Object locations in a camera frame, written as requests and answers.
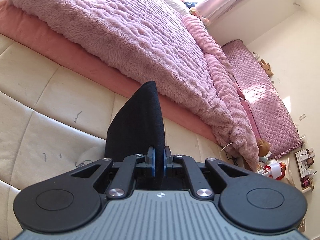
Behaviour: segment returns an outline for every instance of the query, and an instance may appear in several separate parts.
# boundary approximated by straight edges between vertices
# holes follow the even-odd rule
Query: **red package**
[[[286,165],[285,163],[283,163],[283,162],[280,162],[279,164],[280,164],[280,168],[281,168],[281,176],[275,178],[276,180],[281,180],[281,179],[283,179],[283,177],[284,177],[284,175],[285,175],[285,169],[286,169],[286,167],[287,167],[287,165]],[[270,166],[266,165],[266,166],[264,166],[264,168],[265,168],[265,169],[269,172],[269,174],[270,174],[268,177],[273,179],[272,174],[271,174],[271,168],[270,168]]]

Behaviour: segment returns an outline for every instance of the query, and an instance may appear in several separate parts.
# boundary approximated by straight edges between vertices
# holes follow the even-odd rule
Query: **black foam pad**
[[[144,83],[120,109],[107,133],[105,157],[122,162],[133,154],[156,151],[156,176],[163,177],[164,125],[156,83]]]

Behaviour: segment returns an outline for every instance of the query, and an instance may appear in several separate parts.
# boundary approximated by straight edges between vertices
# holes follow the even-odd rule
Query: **stuffed bunny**
[[[273,76],[273,72],[272,72],[271,69],[270,69],[270,64],[269,64],[269,63],[267,64],[267,63],[264,61],[264,59],[261,59],[261,61],[259,60],[258,62],[259,62],[259,64],[260,64],[260,66],[264,69],[264,71],[266,72],[266,74],[268,75],[268,77]]]

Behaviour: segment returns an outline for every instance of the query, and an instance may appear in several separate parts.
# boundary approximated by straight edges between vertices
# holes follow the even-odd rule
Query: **pink mattress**
[[[302,141],[284,103],[252,53],[241,40],[231,41],[222,48],[261,137],[271,145],[271,158],[300,147]]]
[[[98,84],[126,98],[140,87],[140,84],[117,69],[109,67],[98,57],[85,51],[63,35],[56,33],[35,16],[27,15],[20,8],[0,0],[0,33],[38,52],[52,61],[85,76]],[[211,127],[198,116],[160,95],[164,117],[217,143]]]

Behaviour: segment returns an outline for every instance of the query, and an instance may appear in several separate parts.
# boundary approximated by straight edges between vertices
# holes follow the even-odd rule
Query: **black circular pad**
[[[67,208],[73,202],[73,195],[62,189],[52,189],[41,193],[36,203],[39,207],[49,211],[58,211]]]
[[[264,233],[297,227],[307,210],[296,188],[254,173],[228,179],[218,205],[231,222]]]
[[[283,204],[283,195],[271,188],[256,188],[247,193],[249,203],[257,208],[273,209]]]
[[[58,176],[22,190],[13,210],[24,229],[62,233],[90,222],[101,208],[101,198],[90,181]]]

